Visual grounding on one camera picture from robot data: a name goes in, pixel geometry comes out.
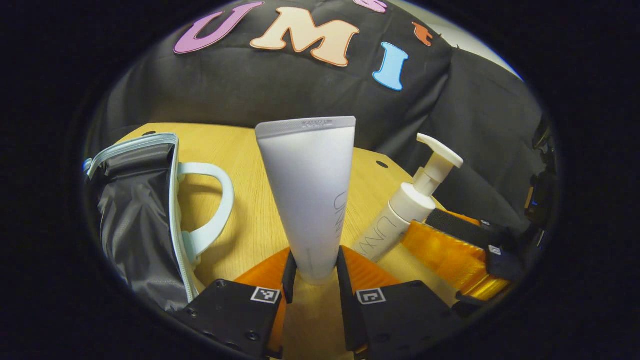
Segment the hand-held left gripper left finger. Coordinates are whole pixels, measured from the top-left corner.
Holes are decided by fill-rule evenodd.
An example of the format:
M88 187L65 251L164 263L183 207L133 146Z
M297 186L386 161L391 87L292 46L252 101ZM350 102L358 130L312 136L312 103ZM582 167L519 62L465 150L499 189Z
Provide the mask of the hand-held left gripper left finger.
M185 308L185 324L245 358L280 360L296 275L285 248L235 280L215 280Z

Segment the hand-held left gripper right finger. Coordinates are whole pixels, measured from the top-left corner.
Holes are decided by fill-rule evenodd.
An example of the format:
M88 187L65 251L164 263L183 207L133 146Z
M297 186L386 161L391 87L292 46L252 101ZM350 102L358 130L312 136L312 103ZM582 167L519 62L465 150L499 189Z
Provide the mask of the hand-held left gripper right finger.
M402 282L347 246L336 269L345 346L356 360L416 360L462 326L423 281Z

